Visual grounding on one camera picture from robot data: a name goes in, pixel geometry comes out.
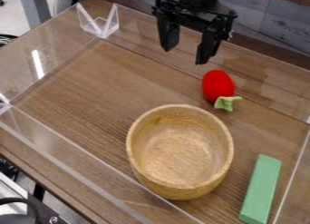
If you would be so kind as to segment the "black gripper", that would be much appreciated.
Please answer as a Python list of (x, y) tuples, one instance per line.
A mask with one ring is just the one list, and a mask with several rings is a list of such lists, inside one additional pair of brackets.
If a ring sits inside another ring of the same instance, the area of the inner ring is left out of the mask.
[[(168, 52), (179, 43), (180, 25), (202, 32), (219, 19), (218, 33), (223, 37), (231, 36), (231, 28), (238, 13), (225, 7), (219, 0), (155, 0), (152, 13), (158, 19), (158, 31), (162, 49)], [(209, 63), (215, 56), (222, 39), (215, 33), (202, 33), (202, 40), (197, 51), (195, 65)]]

